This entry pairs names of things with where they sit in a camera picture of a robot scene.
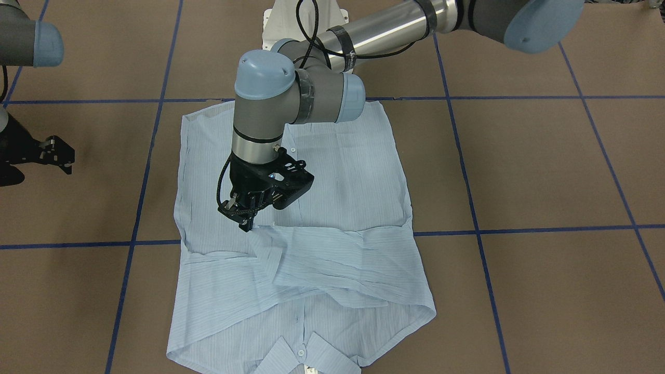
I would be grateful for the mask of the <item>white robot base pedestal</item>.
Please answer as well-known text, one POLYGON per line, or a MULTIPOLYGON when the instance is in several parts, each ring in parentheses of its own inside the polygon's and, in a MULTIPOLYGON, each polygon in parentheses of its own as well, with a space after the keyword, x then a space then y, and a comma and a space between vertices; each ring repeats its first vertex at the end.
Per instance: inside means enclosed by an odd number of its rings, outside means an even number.
POLYGON ((312 1, 301 3, 296 12, 297 1, 275 1, 273 6, 263 12, 263 49, 270 50, 277 41, 285 38, 297 41, 305 40, 298 26, 296 14, 308 36, 313 35, 314 26, 318 25, 317 33, 322 33, 331 26, 349 23, 349 13, 340 8, 337 1, 317 1, 317 9, 312 1))

